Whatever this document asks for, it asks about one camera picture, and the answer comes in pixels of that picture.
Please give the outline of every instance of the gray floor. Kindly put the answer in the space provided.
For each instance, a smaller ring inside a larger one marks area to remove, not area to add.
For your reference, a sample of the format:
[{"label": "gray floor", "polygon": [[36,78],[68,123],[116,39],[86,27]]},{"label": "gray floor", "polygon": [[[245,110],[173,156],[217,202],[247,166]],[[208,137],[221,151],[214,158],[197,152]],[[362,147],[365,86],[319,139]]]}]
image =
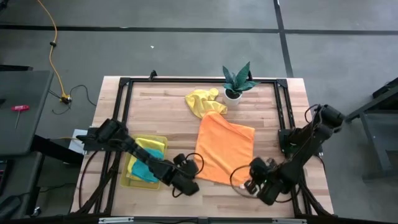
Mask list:
[{"label": "gray floor", "polygon": [[[277,29],[272,0],[51,0],[43,1],[57,24],[65,26],[212,27]],[[397,30],[395,0],[280,0],[286,29]],[[0,23],[50,25],[35,0],[11,0]],[[104,75],[221,75],[251,61],[257,77],[286,77],[278,34],[189,32],[61,31],[53,56],[67,91],[84,84],[98,99]],[[0,63],[50,70],[51,31],[0,30]],[[294,77],[305,79],[310,104],[328,103],[349,113],[370,100],[374,90],[397,75],[396,35],[287,35]],[[57,79],[52,90],[59,93]],[[85,90],[73,92],[72,110],[49,96],[37,132],[47,138],[70,136],[91,124],[95,107]],[[396,222],[398,181],[364,184],[377,169],[374,152],[358,121],[324,144],[326,176],[335,213],[341,217]],[[46,159],[67,178],[76,169]],[[56,179],[44,174],[41,181]],[[49,205],[57,193],[43,195]],[[46,215],[68,211],[72,198],[57,199]]]}]

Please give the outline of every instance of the screwdriver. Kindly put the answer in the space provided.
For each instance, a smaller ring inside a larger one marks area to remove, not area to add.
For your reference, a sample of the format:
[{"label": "screwdriver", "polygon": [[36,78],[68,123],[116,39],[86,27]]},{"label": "screwdriver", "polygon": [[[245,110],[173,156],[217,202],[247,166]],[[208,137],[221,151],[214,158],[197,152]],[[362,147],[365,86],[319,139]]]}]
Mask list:
[{"label": "screwdriver", "polygon": [[29,106],[28,106],[28,105],[13,106],[13,107],[11,108],[11,110],[13,110],[13,111],[18,111],[17,121],[15,122],[15,129],[17,129],[18,120],[19,120],[19,115],[20,115],[21,111],[27,111],[27,110],[29,110]]}]

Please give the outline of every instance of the orange towel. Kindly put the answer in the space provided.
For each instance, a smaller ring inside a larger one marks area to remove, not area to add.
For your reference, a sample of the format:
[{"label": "orange towel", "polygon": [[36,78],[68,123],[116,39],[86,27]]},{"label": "orange towel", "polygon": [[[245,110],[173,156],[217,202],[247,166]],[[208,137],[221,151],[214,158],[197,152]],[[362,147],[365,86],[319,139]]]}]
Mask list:
[{"label": "orange towel", "polygon": [[[228,184],[229,176],[237,167],[253,160],[254,128],[228,123],[219,113],[209,111],[203,117],[196,153],[205,159],[205,166],[197,177]],[[195,156],[199,169],[202,161]],[[234,173],[233,185],[249,178],[249,168]]]}]

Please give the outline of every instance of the wooden table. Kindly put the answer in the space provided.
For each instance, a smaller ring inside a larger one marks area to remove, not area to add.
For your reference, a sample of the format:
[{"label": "wooden table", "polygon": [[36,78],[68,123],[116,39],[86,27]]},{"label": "wooden table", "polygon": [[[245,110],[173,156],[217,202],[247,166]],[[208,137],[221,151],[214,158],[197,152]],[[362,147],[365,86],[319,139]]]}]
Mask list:
[{"label": "wooden table", "polygon": [[[120,77],[104,77],[93,126],[100,126],[111,118]],[[290,99],[297,127],[306,125],[304,112],[308,108],[307,94],[301,78],[288,78]],[[222,102],[223,87],[219,83],[135,83],[130,104],[127,127],[131,134],[154,134],[169,140],[167,159],[172,160],[178,153],[188,154],[195,150],[200,119],[190,111],[184,96],[195,89],[220,91],[217,101]],[[238,106],[230,106],[223,115],[230,123],[242,124],[256,129],[254,155],[263,159],[273,157],[282,162],[284,157],[279,149],[277,131],[279,120],[272,85],[260,84],[244,93]],[[85,156],[81,172],[90,154]],[[83,203],[97,187],[104,152],[99,152],[88,166],[82,188]],[[128,189],[121,187],[119,178],[124,165],[122,156],[118,182],[114,193],[112,216],[165,216],[165,217],[293,217],[291,202],[275,203],[268,206],[257,199],[243,198],[227,185],[196,179],[200,191],[191,197],[172,197],[172,188],[164,184],[160,190]],[[329,212],[333,213],[325,173],[321,162],[311,158],[304,167],[308,187]],[[108,198],[108,187],[104,191],[103,206]],[[278,200],[290,198],[280,194]],[[302,211],[302,198],[298,196]],[[78,210],[78,190],[72,211]]]}]

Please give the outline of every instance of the teal cloth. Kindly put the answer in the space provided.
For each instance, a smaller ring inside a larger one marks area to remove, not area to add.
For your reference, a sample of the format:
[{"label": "teal cloth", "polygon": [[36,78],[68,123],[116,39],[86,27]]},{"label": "teal cloth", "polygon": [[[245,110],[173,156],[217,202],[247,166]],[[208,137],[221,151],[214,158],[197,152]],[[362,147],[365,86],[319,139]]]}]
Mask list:
[{"label": "teal cloth", "polygon": [[[149,154],[158,159],[163,159],[164,155],[159,150],[144,148]],[[145,182],[155,182],[158,183],[158,179],[154,177],[154,174],[149,171],[147,164],[137,160],[137,162],[132,165],[131,174],[136,177],[141,178]]]}]

